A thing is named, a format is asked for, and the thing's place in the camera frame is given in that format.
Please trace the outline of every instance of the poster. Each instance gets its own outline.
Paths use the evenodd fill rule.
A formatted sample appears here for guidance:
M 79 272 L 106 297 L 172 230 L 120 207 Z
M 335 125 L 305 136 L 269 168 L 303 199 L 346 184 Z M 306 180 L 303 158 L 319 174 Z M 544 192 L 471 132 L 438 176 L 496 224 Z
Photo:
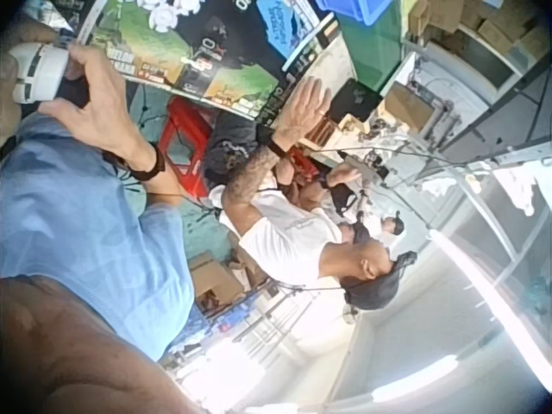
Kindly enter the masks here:
M 266 125 L 338 34 L 336 19 L 313 0 L 97 0 L 79 7 L 79 40 L 105 49 L 127 78 Z

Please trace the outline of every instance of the tattoo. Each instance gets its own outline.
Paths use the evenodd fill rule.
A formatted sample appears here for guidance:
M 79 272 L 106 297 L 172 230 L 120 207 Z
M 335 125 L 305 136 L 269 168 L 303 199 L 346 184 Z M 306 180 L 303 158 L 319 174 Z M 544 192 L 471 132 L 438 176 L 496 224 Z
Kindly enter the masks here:
M 279 157 L 268 147 L 257 149 L 248 162 L 226 186 L 226 197 L 232 204 L 251 202 L 267 173 L 278 163 Z

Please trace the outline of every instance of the black cap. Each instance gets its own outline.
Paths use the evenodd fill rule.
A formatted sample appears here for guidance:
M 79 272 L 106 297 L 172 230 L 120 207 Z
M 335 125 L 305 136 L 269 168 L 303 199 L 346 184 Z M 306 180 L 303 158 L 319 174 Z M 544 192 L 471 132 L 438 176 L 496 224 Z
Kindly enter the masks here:
M 387 275 L 362 282 L 357 286 L 344 287 L 345 301 L 363 311 L 383 309 L 397 295 L 398 282 L 403 277 L 405 269 L 416 260 L 416 252 L 400 254 Z
M 400 211 L 397 211 L 395 214 L 395 218 L 393 218 L 393 221 L 395 222 L 395 230 L 393 231 L 394 235 L 400 235 L 403 231 L 405 231 L 405 223 L 399 218 Z

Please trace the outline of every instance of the white device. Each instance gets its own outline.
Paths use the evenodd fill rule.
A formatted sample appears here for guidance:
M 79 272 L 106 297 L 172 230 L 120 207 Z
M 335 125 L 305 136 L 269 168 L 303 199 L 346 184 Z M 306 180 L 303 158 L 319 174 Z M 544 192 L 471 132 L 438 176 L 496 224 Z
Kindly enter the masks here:
M 22 43 L 9 53 L 19 65 L 14 101 L 32 104 L 54 99 L 66 71 L 69 53 L 41 43 Z

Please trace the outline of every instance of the tattooed arm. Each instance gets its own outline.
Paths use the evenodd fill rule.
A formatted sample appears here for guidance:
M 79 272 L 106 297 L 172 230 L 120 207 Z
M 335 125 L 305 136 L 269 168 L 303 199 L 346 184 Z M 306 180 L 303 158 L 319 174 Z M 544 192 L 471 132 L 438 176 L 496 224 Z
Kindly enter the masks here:
M 326 91 L 320 99 L 322 82 L 308 78 L 301 81 L 293 96 L 285 103 L 273 141 L 288 151 L 322 119 L 329 109 L 330 95 Z M 260 211 L 251 204 L 253 196 L 267 173 L 278 163 L 279 157 L 268 147 L 261 147 L 247 164 L 230 180 L 223 194 L 223 208 L 240 235 L 245 235 L 261 218 Z
M 280 139 L 281 137 L 282 132 L 276 131 L 274 142 L 282 142 L 279 144 L 282 149 L 289 149 L 285 148 L 285 140 Z M 226 186 L 222 200 L 223 208 L 240 235 L 245 235 L 262 218 L 262 214 L 251 204 L 251 200 L 262 180 L 278 161 L 278 155 L 268 147 L 260 147 Z

